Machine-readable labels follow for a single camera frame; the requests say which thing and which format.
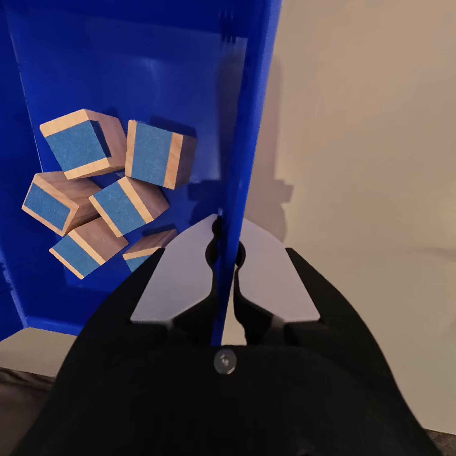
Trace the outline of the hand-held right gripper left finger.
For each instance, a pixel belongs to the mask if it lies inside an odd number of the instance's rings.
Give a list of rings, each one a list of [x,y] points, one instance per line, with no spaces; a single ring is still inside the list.
[[[185,326],[214,322],[218,312],[216,263],[222,217],[212,214],[168,243],[130,320]]]

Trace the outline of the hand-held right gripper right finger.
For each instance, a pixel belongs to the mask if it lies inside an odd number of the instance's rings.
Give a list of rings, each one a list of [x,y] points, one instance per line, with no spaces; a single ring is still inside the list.
[[[321,318],[282,242],[246,218],[236,258],[233,308],[244,330]]]

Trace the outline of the group of wooden cubes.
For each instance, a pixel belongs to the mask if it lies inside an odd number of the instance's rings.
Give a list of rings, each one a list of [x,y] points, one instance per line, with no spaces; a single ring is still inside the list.
[[[190,181],[197,136],[184,126],[80,109],[39,126],[60,171],[34,175],[22,210],[60,240],[51,255],[79,279],[128,245],[125,235],[170,208]]]

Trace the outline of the blue plastic bin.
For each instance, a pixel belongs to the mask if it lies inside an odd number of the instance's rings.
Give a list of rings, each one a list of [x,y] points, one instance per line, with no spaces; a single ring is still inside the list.
[[[79,109],[197,138],[191,179],[147,225],[180,232],[223,216],[220,344],[282,1],[1,1],[1,339],[78,335],[129,270],[118,253],[78,280],[58,236],[22,211],[58,162],[40,124]]]

